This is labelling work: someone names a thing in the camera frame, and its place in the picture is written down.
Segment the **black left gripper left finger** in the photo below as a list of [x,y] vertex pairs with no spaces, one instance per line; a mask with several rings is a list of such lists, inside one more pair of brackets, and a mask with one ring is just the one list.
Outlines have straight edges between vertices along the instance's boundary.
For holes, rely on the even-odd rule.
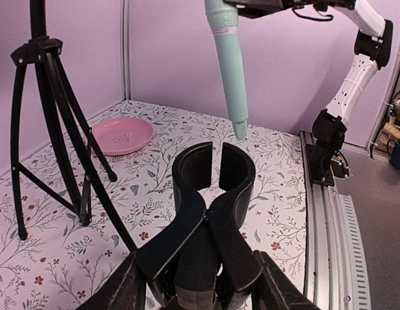
[[78,309],[145,309],[145,280],[133,253]]

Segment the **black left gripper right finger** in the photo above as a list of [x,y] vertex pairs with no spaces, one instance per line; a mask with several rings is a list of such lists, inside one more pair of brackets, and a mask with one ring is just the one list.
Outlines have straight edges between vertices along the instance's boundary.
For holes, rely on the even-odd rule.
[[273,259],[263,251],[253,251],[262,266],[262,274],[255,282],[251,298],[252,310],[319,310],[280,270]]

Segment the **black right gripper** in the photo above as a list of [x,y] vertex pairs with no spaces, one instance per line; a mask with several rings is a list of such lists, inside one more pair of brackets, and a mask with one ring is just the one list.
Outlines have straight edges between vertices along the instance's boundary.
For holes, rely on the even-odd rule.
[[303,9],[310,5],[320,12],[326,12],[329,6],[352,9],[352,2],[349,0],[228,0],[225,3],[237,7],[238,14],[246,18],[260,18],[288,9]]

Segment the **teal toy microphone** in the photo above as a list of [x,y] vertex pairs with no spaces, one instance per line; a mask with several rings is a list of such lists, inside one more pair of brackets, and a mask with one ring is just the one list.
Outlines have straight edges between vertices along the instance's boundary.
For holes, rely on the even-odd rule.
[[248,107],[242,51],[238,38],[238,11],[224,1],[205,1],[213,33],[229,120],[238,140],[246,137]]

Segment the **black round-base mic stand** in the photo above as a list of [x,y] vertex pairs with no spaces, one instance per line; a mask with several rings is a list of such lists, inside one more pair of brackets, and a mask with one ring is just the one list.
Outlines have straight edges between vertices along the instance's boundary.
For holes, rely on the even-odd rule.
[[223,143],[219,187],[207,205],[201,190],[211,184],[213,145],[193,145],[172,167],[173,221],[136,251],[138,267],[162,306],[183,309],[238,309],[251,294],[262,266],[240,233],[255,164],[240,148]]

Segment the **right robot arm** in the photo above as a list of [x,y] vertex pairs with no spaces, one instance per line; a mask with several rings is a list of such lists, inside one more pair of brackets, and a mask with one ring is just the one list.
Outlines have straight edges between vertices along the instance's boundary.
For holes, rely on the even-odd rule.
[[375,74],[387,66],[392,48],[394,25],[382,17],[368,1],[310,0],[310,1],[233,1],[241,16],[255,19],[287,9],[296,14],[307,5],[319,13],[318,21],[332,21],[327,14],[332,7],[344,14],[359,28],[354,45],[350,70],[333,99],[322,109],[312,126],[315,138],[305,154],[312,184],[334,184],[331,162],[339,154],[349,123],[352,108]]

